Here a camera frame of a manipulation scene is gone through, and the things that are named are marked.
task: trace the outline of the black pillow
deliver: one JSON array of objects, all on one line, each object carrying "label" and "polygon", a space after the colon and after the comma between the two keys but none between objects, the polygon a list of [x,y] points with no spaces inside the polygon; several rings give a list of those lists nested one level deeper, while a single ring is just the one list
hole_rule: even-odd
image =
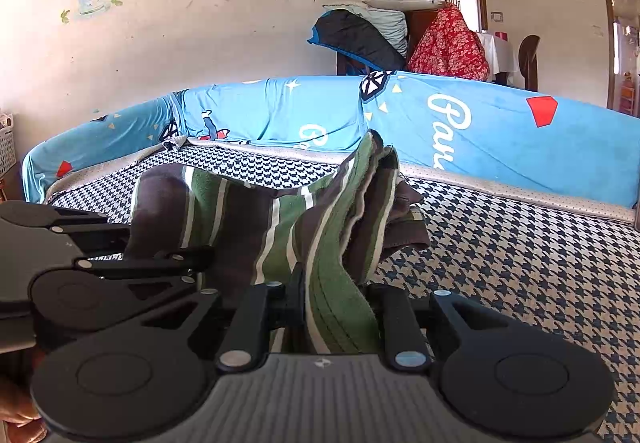
[{"label": "black pillow", "polygon": [[376,71],[404,70],[404,57],[368,20],[345,9],[322,15],[308,42],[354,58]]}]

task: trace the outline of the red diamond print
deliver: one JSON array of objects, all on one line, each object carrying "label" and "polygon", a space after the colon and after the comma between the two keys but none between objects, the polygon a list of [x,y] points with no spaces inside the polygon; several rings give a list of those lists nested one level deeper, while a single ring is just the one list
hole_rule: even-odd
[{"label": "red diamond print", "polygon": [[527,98],[527,103],[536,120],[536,127],[551,125],[558,108],[558,102],[552,96],[534,96]]},{"label": "red diamond print", "polygon": [[63,161],[58,168],[58,172],[56,172],[57,178],[62,178],[65,174],[71,172],[74,168],[71,166],[71,163],[68,161]]}]

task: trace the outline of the wooden chair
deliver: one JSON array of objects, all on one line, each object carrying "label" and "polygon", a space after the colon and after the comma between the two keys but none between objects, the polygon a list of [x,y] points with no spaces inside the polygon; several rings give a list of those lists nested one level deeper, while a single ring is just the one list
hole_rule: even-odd
[{"label": "wooden chair", "polygon": [[518,51],[518,63],[520,73],[524,76],[525,90],[538,91],[538,45],[540,37],[529,35],[526,37]]}]

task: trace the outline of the white basket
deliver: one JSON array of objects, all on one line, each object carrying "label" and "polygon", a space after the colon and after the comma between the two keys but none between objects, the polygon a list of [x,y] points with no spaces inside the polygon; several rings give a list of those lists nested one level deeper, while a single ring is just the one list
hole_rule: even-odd
[{"label": "white basket", "polygon": [[14,147],[14,126],[0,128],[0,177],[4,176],[16,163]]}]

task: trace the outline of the white cursive lettering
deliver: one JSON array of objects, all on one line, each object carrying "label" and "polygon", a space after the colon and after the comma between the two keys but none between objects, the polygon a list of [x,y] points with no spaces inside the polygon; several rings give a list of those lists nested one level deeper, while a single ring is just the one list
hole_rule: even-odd
[{"label": "white cursive lettering", "polygon": [[[447,103],[447,105],[444,107],[440,107],[440,106],[434,105],[433,102],[435,100],[446,100],[447,102],[450,102],[450,103]],[[460,111],[453,108],[451,106],[451,103],[454,103],[455,105],[459,106],[459,108],[462,109],[463,114],[460,114]],[[449,121],[449,124],[458,130],[465,130],[471,125],[471,109],[468,108],[466,103],[461,102],[460,100],[458,100],[457,98],[454,98],[453,96],[447,96],[446,94],[432,94],[427,99],[427,106],[430,109],[435,110],[436,112],[441,112],[444,115],[446,115],[447,121]],[[462,122],[453,120],[453,118],[461,118],[461,117],[462,117]],[[440,160],[444,160],[452,163],[453,162],[452,154],[455,153],[455,150],[453,149],[453,147],[449,145],[442,144],[440,140],[453,141],[453,129],[446,123],[442,123],[441,121],[435,121],[433,122],[433,130],[434,130],[433,148],[436,151],[438,151],[433,155],[433,168],[444,170],[444,167],[442,166],[442,163],[440,163]]]},{"label": "white cursive lettering", "polygon": [[322,125],[308,124],[300,127],[300,139],[310,139],[318,147],[326,145],[329,141],[326,129]]},{"label": "white cursive lettering", "polygon": [[444,159],[444,161],[452,162],[453,156],[451,154],[453,154],[455,150],[453,150],[453,147],[450,147],[449,145],[443,145],[440,143],[440,140],[453,141],[453,131],[449,125],[446,125],[441,121],[433,123],[433,130],[435,131],[435,134],[433,135],[433,148],[441,152],[441,154],[433,155],[433,168],[444,170],[440,160]]},{"label": "white cursive lettering", "polygon": [[[455,103],[457,106],[459,106],[462,109],[462,112],[464,113],[464,118],[462,119],[462,123],[458,123],[457,121],[454,121],[453,119],[451,119],[452,116],[454,118],[460,118],[460,111],[454,109],[451,106],[451,103],[447,103],[446,107],[440,107],[433,104],[434,100],[446,100],[447,102]],[[446,94],[439,94],[439,93],[432,94],[427,99],[427,105],[431,110],[446,114],[447,120],[449,121],[451,126],[455,127],[456,129],[465,130],[466,128],[469,127],[469,125],[471,125],[471,109],[469,109],[468,106],[466,106],[465,102],[460,102],[459,99],[454,98],[453,96],[447,96]]]}]

